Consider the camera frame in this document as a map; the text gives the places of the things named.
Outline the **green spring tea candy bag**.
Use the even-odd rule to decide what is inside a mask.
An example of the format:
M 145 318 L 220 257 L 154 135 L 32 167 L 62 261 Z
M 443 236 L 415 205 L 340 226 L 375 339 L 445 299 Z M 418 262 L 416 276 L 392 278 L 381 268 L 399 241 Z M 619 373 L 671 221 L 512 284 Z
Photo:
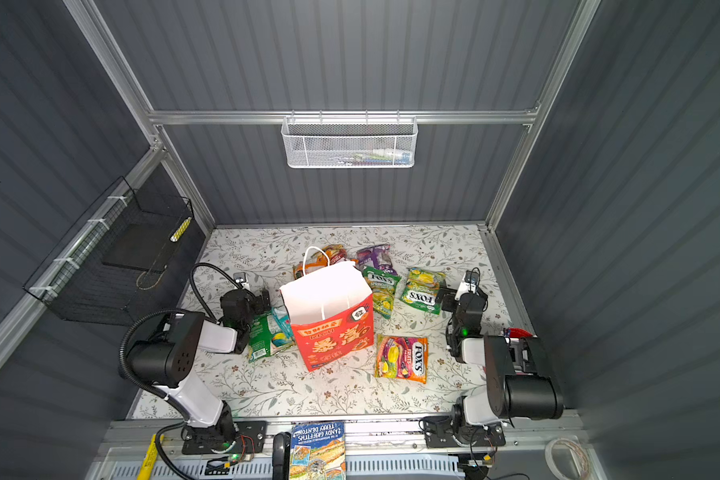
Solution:
M 272 345 L 272 334 L 269 328 L 270 313 L 262 315 L 254 320 L 251 330 L 250 339 L 247 349 L 247 359 L 249 363 L 272 357 L 281 350 Z

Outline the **teal mint candy bag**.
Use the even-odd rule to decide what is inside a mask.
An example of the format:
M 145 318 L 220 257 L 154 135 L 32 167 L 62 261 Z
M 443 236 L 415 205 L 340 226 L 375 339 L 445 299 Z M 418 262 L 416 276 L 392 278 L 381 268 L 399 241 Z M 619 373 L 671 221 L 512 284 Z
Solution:
M 284 307 L 271 310 L 269 328 L 272 345 L 275 348 L 284 349 L 295 343 L 290 317 Z

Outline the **yellow-green Fox's candy bag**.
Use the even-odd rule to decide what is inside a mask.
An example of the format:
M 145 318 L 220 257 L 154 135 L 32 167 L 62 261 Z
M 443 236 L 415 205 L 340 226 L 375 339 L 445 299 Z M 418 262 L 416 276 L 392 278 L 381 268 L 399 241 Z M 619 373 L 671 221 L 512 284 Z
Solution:
M 444 273 L 411 267 L 408 270 L 401 300 L 417 310 L 439 315 L 441 300 L 438 299 L 438 295 L 445 285 Z

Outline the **pink Fox's fruits candy bag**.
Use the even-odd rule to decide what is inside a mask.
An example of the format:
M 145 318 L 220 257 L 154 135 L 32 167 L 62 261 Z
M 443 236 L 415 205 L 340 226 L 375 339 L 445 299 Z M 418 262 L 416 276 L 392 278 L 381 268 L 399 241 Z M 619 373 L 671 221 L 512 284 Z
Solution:
M 429 342 L 425 337 L 377 336 L 375 376 L 427 382 Z

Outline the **green Fox's candy bag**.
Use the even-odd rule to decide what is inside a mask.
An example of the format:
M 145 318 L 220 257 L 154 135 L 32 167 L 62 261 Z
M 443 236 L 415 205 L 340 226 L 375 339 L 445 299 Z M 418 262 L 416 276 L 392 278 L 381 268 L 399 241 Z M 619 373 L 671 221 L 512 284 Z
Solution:
M 390 319 L 401 277 L 373 267 L 366 267 L 363 276 L 372 290 L 374 311 L 384 319 Z

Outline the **red paper gift bag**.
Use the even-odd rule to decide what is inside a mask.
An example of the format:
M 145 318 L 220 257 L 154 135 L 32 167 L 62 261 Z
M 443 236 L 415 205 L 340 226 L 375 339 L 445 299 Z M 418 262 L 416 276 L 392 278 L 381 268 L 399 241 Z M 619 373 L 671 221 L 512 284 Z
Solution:
M 305 272 L 283 285 L 280 294 L 308 371 L 372 345 L 373 294 L 352 262 Z

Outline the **purple Fox's candy bag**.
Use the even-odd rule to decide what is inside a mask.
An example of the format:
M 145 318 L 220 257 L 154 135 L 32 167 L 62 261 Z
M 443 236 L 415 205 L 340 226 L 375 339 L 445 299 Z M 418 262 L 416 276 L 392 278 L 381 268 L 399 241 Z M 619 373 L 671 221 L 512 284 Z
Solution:
M 375 268 L 391 275 L 397 275 L 390 252 L 389 244 L 379 244 L 358 250 L 357 261 L 360 270 Z

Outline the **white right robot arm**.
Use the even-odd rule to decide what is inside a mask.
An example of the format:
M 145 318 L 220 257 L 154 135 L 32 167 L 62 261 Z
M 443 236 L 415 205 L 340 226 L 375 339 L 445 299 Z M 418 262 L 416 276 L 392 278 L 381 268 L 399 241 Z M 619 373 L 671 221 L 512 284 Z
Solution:
M 438 295 L 451 314 L 445 330 L 448 353 L 460 364 L 483 369 L 484 384 L 460 396 L 451 413 L 422 422 L 431 448 L 499 447 L 505 444 L 502 422 L 516 418 L 556 420 L 565 401 L 540 339 L 508 328 L 483 335 L 487 297 L 478 287 Z

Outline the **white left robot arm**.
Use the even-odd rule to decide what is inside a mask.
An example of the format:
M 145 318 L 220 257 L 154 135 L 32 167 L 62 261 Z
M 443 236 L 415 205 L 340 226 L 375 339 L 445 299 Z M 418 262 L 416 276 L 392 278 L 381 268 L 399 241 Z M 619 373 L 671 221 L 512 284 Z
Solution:
M 182 421 L 183 438 L 205 450 L 227 452 L 250 443 L 230 407 L 194 371 L 197 353 L 240 355 L 254 321 L 271 308 L 270 294 L 235 289 L 221 298 L 222 319 L 205 312 L 167 309 L 148 314 L 127 331 L 119 349 L 120 371 L 140 389 L 162 398 Z

